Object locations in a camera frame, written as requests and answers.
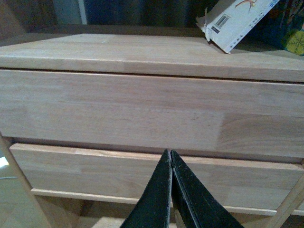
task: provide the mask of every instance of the wooden dresser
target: wooden dresser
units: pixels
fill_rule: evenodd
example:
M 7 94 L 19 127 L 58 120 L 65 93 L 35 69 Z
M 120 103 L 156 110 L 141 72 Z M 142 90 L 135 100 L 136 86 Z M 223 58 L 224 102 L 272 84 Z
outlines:
M 2 42 L 1 147 L 47 225 L 77 227 L 87 200 L 135 204 L 166 148 L 245 227 L 304 216 L 304 58 L 156 31 L 55 26 Z

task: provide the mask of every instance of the drawer front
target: drawer front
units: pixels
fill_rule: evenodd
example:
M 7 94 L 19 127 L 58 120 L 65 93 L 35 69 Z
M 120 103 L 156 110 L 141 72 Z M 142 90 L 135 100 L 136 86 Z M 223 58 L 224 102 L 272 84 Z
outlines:
M 140 198 L 160 158 L 30 144 L 11 146 L 35 189 Z M 185 157 L 201 182 L 224 206 L 275 210 L 303 174 L 300 165 Z
M 0 70 L 0 85 L 7 137 L 304 158 L 304 85 L 14 70 Z

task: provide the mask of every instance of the white book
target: white book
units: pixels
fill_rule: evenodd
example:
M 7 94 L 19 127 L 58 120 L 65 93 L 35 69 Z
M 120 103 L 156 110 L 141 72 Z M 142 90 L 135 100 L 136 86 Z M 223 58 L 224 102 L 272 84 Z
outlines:
M 219 0 L 197 25 L 207 41 L 230 51 L 279 2 L 279 0 Z

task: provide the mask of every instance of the dresser top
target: dresser top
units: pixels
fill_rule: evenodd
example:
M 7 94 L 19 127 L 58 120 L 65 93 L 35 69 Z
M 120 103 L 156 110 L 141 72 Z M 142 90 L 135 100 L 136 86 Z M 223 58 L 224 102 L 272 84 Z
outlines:
M 304 57 L 250 40 L 230 55 L 203 37 L 29 33 L 0 45 L 2 68 L 304 82 Z

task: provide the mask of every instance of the light wood surface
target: light wood surface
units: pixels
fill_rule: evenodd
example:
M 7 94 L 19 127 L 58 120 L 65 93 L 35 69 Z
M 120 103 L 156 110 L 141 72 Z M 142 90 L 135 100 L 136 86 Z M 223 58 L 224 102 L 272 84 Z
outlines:
M 66 191 L 55 191 L 55 190 L 44 190 L 44 189 L 32 189 L 31 192 L 37 196 L 51 196 L 51 197 L 62 197 L 71 199 L 83 199 L 83 200 L 94 200 L 111 203 L 124 203 L 124 204 L 136 204 L 138 199 L 127 198 L 127 197 L 115 197 L 115 196 L 104 196 L 96 194 L 78 193 L 78 192 L 66 192 Z M 232 207 L 225 206 L 225 209 L 231 213 L 243 213 L 252 215 L 265 215 L 273 216 L 276 214 L 276 210 L 271 209 L 259 209 L 259 208 L 244 208 L 244 207 Z M 304 211 L 297 211 L 298 214 L 303 214 Z
M 15 70 L 1 70 L 0 84 L 4 136 L 275 162 L 304 157 L 304 85 Z
M 140 198 L 157 154 L 15 144 L 11 151 L 36 189 Z M 301 165 L 183 157 L 224 206 L 276 209 L 304 170 Z
M 28 182 L 28 180 L 26 179 L 26 177 L 24 176 L 22 170 L 16 163 L 16 160 L 13 157 L 13 155 L 11 154 L 9 148 L 7 147 L 7 144 L 8 144 L 7 141 L 4 140 L 4 138 L 2 137 L 1 132 L 0 132 L 0 151 L 4 154 L 5 158 L 9 162 L 10 168 L 11 168 L 12 172 L 14 173 L 14 175 L 19 179 L 19 181 L 25 191 L 25 194 L 27 195 L 29 200 L 33 203 L 34 207 L 36 208 L 37 213 L 41 217 L 41 224 L 43 226 L 45 226 L 46 228 L 51 228 L 51 225 L 49 224 L 47 217 L 44 215 L 39 203 L 36 201 L 35 197 L 30 193 L 30 190 L 32 187 L 31 187 L 30 183 Z
M 304 57 L 244 43 L 224 54 L 204 38 L 67 35 L 0 47 L 0 67 L 304 82 Z
M 284 199 L 282 204 L 278 207 L 276 215 L 274 215 L 265 228 L 280 228 L 286 219 L 293 213 L 293 211 L 304 200 L 304 175 L 292 188 L 288 196 Z

